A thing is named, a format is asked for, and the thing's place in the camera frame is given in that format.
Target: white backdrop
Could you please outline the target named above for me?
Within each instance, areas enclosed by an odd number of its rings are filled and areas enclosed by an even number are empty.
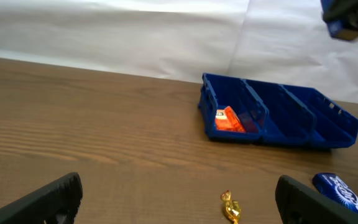
[[[319,0],[0,0],[0,57],[189,82],[213,72],[358,103],[358,41],[329,38]]]

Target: blue box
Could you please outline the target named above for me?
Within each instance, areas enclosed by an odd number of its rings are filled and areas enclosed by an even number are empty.
[[[327,11],[334,0],[321,0],[323,12]],[[340,40],[356,40],[358,38],[358,21],[351,22],[347,19],[327,23],[329,35]]]
[[[316,174],[312,183],[323,195],[358,213],[358,196],[336,174]]]
[[[246,133],[216,129],[216,110],[227,106]],[[204,73],[198,107],[212,140],[339,148],[358,133],[358,119],[314,88]]]

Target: wooden table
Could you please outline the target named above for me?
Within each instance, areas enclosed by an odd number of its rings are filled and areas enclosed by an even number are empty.
[[[312,186],[335,172],[358,195],[358,140],[331,152],[211,142],[199,97],[196,83],[0,59],[0,207],[72,171],[77,224],[229,224],[226,189],[240,223],[281,223],[282,174]]]

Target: logo on blue package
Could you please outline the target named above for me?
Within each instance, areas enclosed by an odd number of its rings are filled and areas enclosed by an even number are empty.
[[[336,174],[316,174],[313,184],[323,195],[358,213],[358,196]]]

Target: blue package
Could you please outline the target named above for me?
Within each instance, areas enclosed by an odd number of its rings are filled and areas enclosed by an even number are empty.
[[[327,11],[334,0],[320,0],[323,12]],[[329,35],[340,40],[356,40],[358,38],[358,21],[351,22],[348,19],[327,23]]]
[[[316,174],[312,183],[323,195],[358,213],[358,196],[336,174]]]

